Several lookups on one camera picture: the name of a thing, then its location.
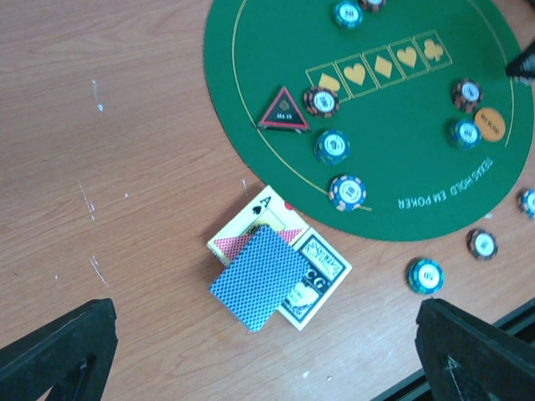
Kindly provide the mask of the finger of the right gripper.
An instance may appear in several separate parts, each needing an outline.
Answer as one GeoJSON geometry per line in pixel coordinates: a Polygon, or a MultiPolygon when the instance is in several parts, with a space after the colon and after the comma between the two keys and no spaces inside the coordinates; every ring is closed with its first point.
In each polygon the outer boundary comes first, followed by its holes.
{"type": "Polygon", "coordinates": [[[506,67],[505,74],[515,81],[531,85],[534,83],[535,42],[531,42],[506,67]]]}

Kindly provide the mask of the grey card box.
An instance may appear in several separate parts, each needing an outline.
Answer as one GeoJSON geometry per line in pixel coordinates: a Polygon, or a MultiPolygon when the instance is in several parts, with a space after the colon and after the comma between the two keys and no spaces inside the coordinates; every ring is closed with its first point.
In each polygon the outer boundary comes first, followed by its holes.
{"type": "Polygon", "coordinates": [[[209,286],[250,332],[258,332],[308,271],[308,261],[274,229],[259,226],[209,286]]]}

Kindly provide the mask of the red triangular dealer button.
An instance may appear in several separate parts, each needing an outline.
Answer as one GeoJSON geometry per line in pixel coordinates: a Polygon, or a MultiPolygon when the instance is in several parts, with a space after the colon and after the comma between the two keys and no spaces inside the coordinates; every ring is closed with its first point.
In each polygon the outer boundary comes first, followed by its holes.
{"type": "Polygon", "coordinates": [[[259,129],[279,129],[307,133],[311,127],[297,106],[293,96],[282,86],[257,123],[259,129]]]}

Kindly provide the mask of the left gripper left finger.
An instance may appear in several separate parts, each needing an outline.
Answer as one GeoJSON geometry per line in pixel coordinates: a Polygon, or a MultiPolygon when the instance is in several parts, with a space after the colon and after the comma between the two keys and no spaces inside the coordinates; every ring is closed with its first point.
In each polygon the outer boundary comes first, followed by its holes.
{"type": "Polygon", "coordinates": [[[94,299],[1,349],[1,399],[100,400],[115,351],[111,299],[94,299]]]}

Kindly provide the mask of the orange big blind button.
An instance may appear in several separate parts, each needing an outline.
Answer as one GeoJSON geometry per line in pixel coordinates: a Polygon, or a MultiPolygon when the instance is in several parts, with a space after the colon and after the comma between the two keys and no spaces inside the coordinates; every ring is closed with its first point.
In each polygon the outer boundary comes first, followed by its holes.
{"type": "Polygon", "coordinates": [[[481,131],[481,137],[488,142],[499,142],[505,135],[506,123],[494,108],[484,107],[474,115],[474,123],[481,131]]]}

